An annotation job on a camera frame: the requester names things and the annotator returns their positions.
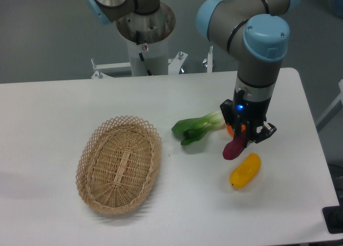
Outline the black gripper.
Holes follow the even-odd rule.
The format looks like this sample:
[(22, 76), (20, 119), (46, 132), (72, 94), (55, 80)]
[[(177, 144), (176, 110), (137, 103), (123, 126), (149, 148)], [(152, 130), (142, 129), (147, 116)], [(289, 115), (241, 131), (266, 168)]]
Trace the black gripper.
[(266, 119), (271, 99), (254, 102), (247, 100), (247, 95), (247, 89), (239, 89), (234, 92), (232, 100), (227, 99), (220, 105), (225, 123), (232, 127), (234, 137), (241, 134), (241, 126), (245, 125), (245, 148), (249, 143), (260, 143), (276, 132), (276, 127)]

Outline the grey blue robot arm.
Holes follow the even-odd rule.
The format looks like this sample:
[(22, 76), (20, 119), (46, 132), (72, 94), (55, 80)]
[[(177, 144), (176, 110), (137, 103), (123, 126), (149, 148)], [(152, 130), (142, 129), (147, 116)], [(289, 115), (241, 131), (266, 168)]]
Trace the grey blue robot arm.
[[(196, 15), (198, 32), (238, 60), (232, 100), (220, 106), (235, 139), (245, 144), (270, 138), (276, 128), (266, 113), (287, 53), (289, 26), (282, 19), (301, 0), (206, 0)], [(175, 28), (173, 11), (160, 0), (86, 0), (103, 24), (115, 23), (133, 46), (134, 76), (166, 74), (165, 57), (152, 46)]]

